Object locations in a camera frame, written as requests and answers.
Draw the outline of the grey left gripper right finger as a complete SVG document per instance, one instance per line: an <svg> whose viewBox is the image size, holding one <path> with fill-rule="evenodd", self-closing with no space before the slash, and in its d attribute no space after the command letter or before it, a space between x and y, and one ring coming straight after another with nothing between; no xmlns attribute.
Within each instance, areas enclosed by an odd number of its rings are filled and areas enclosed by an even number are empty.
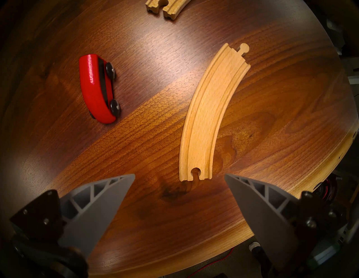
<svg viewBox="0 0 359 278"><path fill-rule="evenodd" d="M272 264L272 273L309 273L319 266L313 251L335 239L345 216L318 195L296 198L270 183L225 174L225 182Z"/></svg>

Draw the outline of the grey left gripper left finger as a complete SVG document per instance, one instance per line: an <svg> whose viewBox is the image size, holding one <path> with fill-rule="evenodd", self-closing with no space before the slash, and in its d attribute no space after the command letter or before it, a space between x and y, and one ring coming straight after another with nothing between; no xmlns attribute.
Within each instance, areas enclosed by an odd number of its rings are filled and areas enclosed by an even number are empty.
<svg viewBox="0 0 359 278"><path fill-rule="evenodd" d="M30 241L75 247L87 258L101 239L135 174L87 183L61 198L47 190L10 217L16 233Z"/></svg>

